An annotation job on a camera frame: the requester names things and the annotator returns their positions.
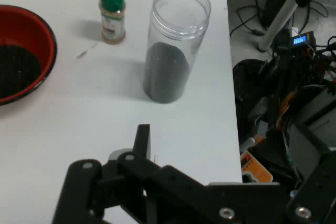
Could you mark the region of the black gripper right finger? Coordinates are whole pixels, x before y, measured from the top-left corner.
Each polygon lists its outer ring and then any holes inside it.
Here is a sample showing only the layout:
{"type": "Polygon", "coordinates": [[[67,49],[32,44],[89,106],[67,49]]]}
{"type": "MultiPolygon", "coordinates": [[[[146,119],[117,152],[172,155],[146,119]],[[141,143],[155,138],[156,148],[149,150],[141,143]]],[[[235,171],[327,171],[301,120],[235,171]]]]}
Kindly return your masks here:
{"type": "Polygon", "coordinates": [[[335,152],[327,153],[286,206],[289,223],[335,223],[335,152]]]}

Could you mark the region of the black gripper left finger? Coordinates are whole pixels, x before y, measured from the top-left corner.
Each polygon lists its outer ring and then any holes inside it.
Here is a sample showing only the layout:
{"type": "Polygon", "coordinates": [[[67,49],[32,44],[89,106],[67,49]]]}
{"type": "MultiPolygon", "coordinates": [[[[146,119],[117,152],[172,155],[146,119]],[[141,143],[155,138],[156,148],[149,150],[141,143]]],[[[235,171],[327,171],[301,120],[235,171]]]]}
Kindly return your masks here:
{"type": "Polygon", "coordinates": [[[150,161],[150,126],[140,124],[134,146],[102,165],[72,163],[53,223],[104,223],[106,209],[120,206],[138,223],[242,223],[242,213],[219,190],[172,166],[150,161]]]}

